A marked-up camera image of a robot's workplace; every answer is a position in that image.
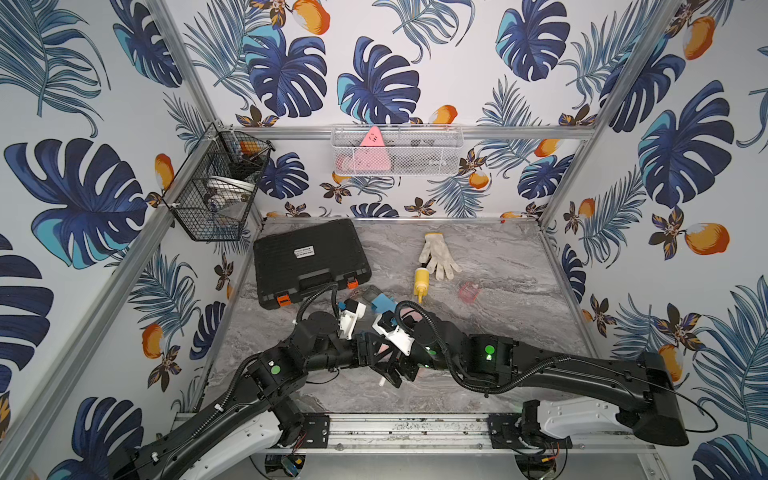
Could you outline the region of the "yellow pencil sharpener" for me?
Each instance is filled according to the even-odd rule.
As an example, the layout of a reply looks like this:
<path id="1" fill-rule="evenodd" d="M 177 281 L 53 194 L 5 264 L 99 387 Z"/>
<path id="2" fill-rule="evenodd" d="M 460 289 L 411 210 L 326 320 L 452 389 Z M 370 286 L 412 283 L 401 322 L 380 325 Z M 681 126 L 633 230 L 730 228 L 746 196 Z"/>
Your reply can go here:
<path id="1" fill-rule="evenodd" d="M 414 273 L 413 295 L 421 304 L 428 295 L 430 285 L 430 272 L 426 267 L 419 267 Z"/>

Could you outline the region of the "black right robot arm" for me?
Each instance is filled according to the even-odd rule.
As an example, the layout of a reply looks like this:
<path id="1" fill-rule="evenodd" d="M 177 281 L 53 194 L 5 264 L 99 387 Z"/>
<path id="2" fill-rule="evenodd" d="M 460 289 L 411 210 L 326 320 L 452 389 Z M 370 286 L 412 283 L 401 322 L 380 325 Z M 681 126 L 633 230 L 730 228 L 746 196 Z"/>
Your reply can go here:
<path id="1" fill-rule="evenodd" d="M 413 363 L 447 371 L 462 388 L 486 397 L 543 388 L 607 402 L 614 418 L 648 443 L 689 443 L 678 397 L 662 356 L 587 358 L 535 347 L 512 337 L 467 334 L 413 301 L 378 320 L 390 342 Z"/>

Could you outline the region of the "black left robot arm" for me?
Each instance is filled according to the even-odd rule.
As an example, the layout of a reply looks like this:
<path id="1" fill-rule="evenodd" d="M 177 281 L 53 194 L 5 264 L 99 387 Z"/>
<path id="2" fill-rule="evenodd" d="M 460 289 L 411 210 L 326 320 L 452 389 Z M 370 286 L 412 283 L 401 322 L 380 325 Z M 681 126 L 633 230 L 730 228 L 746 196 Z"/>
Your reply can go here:
<path id="1" fill-rule="evenodd" d="M 418 366 L 374 332 L 343 338 L 340 314 L 302 314 L 285 340 L 246 358 L 225 392 L 181 427 L 143 447 L 108 457 L 110 479 L 179 479 L 238 428 L 262 413 L 277 420 L 277 442 L 298 438 L 304 416 L 292 402 L 312 371 L 368 367 L 394 387 L 415 379 Z"/>

